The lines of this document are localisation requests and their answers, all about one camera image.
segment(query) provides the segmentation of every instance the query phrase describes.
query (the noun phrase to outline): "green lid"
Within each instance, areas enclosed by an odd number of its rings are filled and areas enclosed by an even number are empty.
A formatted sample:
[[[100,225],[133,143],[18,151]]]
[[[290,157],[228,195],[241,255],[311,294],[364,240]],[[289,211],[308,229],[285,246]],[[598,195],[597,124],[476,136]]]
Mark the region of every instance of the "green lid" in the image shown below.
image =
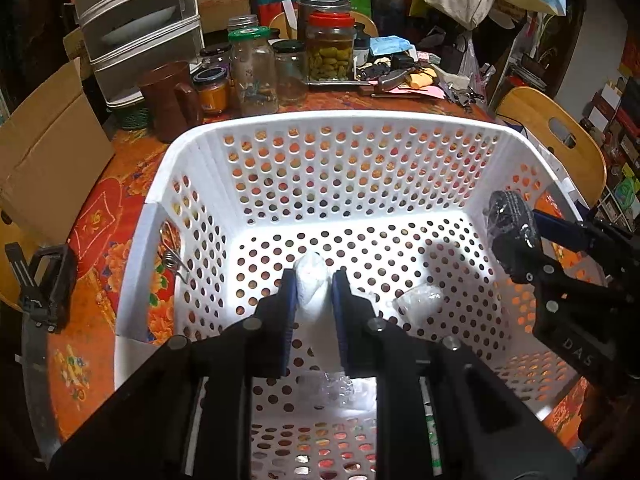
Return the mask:
[[[257,38],[268,38],[271,34],[269,27],[245,27],[233,30],[229,33],[229,41],[256,40]]]

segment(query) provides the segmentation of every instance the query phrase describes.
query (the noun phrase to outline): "screw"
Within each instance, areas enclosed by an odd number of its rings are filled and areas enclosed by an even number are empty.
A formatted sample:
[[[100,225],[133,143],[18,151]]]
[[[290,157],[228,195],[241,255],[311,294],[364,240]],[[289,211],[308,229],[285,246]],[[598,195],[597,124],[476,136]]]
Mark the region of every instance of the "screw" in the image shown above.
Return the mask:
[[[386,321],[381,317],[372,317],[367,321],[367,326],[372,332],[382,332],[386,328]]]
[[[456,351],[462,346],[462,344],[460,343],[460,339],[458,339],[457,337],[453,337],[452,335],[444,336],[442,338],[442,344],[449,350],[453,351]]]
[[[169,338],[169,341],[167,341],[166,344],[171,350],[180,350],[187,346],[188,342],[189,340],[183,335],[173,335]]]
[[[260,330],[262,327],[262,321],[254,316],[248,317],[242,322],[242,328],[245,330]]]

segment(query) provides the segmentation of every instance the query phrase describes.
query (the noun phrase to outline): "perforated basket bottom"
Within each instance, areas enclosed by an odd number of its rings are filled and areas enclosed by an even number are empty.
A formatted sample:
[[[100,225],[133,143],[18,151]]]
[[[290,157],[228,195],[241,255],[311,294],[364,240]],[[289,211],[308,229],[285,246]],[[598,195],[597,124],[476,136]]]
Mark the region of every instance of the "perforated basket bottom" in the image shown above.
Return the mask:
[[[379,316],[427,340],[456,334],[497,367],[510,357],[511,325],[500,304],[497,264],[483,231],[458,208],[450,213],[249,229],[225,245],[223,306],[214,304],[204,312],[201,306],[193,307],[193,300],[177,305],[188,312],[177,317],[178,330],[182,321],[188,335],[215,335],[252,314],[260,297],[277,291],[282,269],[292,267],[307,251],[316,251],[330,270],[346,268],[351,288],[369,294]],[[392,301],[421,283],[439,286],[445,303],[425,326],[411,326]],[[210,320],[215,322],[212,330]],[[219,329],[220,320],[224,321]],[[302,339],[303,328],[294,326],[287,376],[254,379],[252,471],[260,479],[372,479],[375,410],[318,410],[305,402],[296,378],[318,365],[313,349]]]

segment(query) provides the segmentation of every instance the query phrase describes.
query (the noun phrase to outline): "brown mug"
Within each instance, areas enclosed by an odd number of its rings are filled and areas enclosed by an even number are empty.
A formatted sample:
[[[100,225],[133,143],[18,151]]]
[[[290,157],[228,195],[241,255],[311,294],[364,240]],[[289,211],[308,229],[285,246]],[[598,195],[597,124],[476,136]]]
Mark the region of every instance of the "brown mug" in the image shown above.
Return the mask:
[[[158,140],[173,142],[202,124],[202,106],[186,61],[167,63],[146,72],[138,80],[138,87],[151,112],[152,132]]]

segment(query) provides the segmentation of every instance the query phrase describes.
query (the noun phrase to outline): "red lid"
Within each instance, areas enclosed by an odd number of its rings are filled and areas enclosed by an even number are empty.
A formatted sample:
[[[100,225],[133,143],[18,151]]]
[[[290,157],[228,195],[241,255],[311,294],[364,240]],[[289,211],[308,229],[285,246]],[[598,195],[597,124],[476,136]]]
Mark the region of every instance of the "red lid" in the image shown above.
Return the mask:
[[[321,12],[315,10],[309,16],[308,24],[316,27],[353,27],[356,20],[348,12]]]

